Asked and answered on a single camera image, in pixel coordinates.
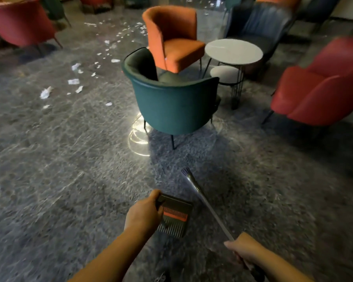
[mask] red armchair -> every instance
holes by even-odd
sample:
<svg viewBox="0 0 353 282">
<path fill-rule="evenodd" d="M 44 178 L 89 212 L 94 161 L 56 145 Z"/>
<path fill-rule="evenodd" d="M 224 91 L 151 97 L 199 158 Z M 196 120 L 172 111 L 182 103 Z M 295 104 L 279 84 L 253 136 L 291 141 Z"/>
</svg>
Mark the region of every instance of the red armchair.
<svg viewBox="0 0 353 282">
<path fill-rule="evenodd" d="M 306 69 L 289 67 L 274 93 L 271 112 L 311 126 L 329 126 L 353 111 L 353 38 L 330 42 Z"/>
<path fill-rule="evenodd" d="M 61 46 L 39 0 L 1 3 L 0 37 L 19 47 L 38 44 L 49 39 L 54 39 Z"/>
<path fill-rule="evenodd" d="M 111 9 L 114 7 L 114 0 L 80 0 L 82 4 L 82 9 L 84 10 L 84 5 L 92 6 L 94 13 L 99 5 L 109 4 Z"/>
</svg>

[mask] orange chair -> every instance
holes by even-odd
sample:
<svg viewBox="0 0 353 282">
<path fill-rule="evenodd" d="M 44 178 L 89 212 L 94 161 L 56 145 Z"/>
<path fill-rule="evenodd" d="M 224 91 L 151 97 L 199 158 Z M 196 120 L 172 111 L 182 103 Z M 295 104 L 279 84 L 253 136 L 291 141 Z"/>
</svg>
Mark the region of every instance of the orange chair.
<svg viewBox="0 0 353 282">
<path fill-rule="evenodd" d="M 205 43 L 197 40 L 196 10 L 179 6 L 157 6 L 143 13 L 149 50 L 155 65 L 178 73 L 204 56 Z"/>
<path fill-rule="evenodd" d="M 288 7 L 289 9 L 292 10 L 292 12 L 295 12 L 298 9 L 299 4 L 301 3 L 301 0 L 256 0 L 256 1 L 277 3 L 285 7 Z"/>
<path fill-rule="evenodd" d="M 24 47 L 55 38 L 55 29 L 39 0 L 0 4 L 0 37 Z"/>
</svg>

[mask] floor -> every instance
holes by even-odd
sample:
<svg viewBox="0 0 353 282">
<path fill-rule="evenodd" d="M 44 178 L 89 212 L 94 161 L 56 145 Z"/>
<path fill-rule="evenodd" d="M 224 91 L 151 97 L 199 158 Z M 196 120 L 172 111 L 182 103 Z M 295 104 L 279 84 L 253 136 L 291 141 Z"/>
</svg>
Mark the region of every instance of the floor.
<svg viewBox="0 0 353 282">
<path fill-rule="evenodd" d="M 197 8 L 198 38 L 220 37 L 222 5 L 159 2 Z M 220 86 L 213 125 L 175 136 L 173 151 L 168 135 L 143 132 L 131 82 L 111 62 L 147 45 L 136 27 L 143 10 L 83 14 L 77 0 L 64 7 L 72 28 L 57 33 L 63 49 L 51 40 L 43 57 L 33 47 L 0 51 L 0 282 L 67 280 L 154 188 L 193 201 L 188 230 L 180 240 L 155 233 L 125 281 L 154 281 L 163 268 L 173 281 L 252 281 L 233 267 L 225 236 L 184 183 L 185 166 L 233 236 L 249 232 L 316 281 L 353 281 L 353 113 L 319 141 L 315 129 L 283 116 L 260 125 L 282 71 L 308 65 L 352 23 L 327 22 L 311 43 L 286 39 L 260 83 L 245 83 L 235 111 Z M 296 26 L 297 34 L 311 30 Z M 72 71 L 76 63 L 82 74 Z M 182 73 L 197 77 L 198 67 Z M 68 85 L 75 78 L 80 93 Z"/>
</svg>

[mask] hand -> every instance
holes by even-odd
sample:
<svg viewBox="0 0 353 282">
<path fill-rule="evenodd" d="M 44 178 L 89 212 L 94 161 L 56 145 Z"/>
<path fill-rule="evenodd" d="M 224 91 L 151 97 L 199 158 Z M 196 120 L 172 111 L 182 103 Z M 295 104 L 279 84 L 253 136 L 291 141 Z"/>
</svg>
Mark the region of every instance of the hand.
<svg viewBox="0 0 353 282">
<path fill-rule="evenodd" d="M 160 190 L 153 190 L 148 198 L 138 201 L 128 211 L 124 229 L 137 228 L 137 231 L 149 238 L 157 229 L 163 216 L 163 207 L 156 209 L 155 201 L 160 196 Z"/>
<path fill-rule="evenodd" d="M 266 250 L 264 246 L 245 232 L 242 232 L 235 241 L 224 242 L 224 245 L 238 254 L 241 258 L 254 264 L 256 264 L 256 257 L 259 253 Z"/>
</svg>

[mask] teal armchair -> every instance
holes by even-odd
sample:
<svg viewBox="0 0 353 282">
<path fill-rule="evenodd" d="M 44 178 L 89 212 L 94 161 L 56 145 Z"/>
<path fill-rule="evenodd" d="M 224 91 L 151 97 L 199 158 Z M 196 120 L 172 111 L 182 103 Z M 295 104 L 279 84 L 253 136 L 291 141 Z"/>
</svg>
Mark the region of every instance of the teal armchair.
<svg viewBox="0 0 353 282">
<path fill-rule="evenodd" d="M 41 0 L 42 7 L 47 12 L 48 18 L 53 21 L 58 21 L 60 19 L 66 19 L 66 22 L 71 27 L 71 23 L 66 18 L 64 12 L 63 4 L 60 0 Z"/>
<path fill-rule="evenodd" d="M 153 56 L 140 48 L 122 63 L 124 74 L 131 80 L 138 107 L 145 123 L 171 135 L 192 133 L 204 126 L 217 111 L 218 77 L 184 81 L 178 74 L 166 71 L 157 77 Z"/>
</svg>

